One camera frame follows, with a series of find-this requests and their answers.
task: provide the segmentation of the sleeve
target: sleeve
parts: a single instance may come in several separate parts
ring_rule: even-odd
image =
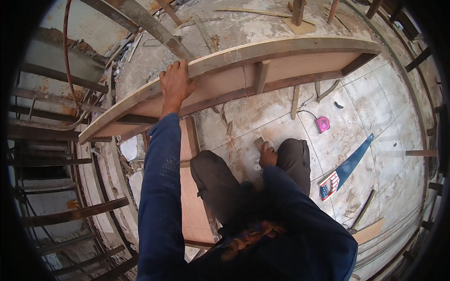
[[[168,114],[149,132],[139,204],[137,280],[172,280],[185,267],[181,231],[178,115]]]
[[[287,227],[295,233],[299,251],[316,280],[348,280],[353,272],[358,243],[333,218],[305,195],[283,169],[268,166],[266,186]]]

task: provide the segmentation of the dark pants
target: dark pants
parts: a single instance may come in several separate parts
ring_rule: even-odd
[[[278,148],[277,166],[309,196],[311,168],[306,140],[286,139]],[[191,173],[198,196],[223,225],[243,211],[257,210],[267,204],[267,192],[256,192],[251,184],[239,184],[225,161],[209,150],[191,160]]]

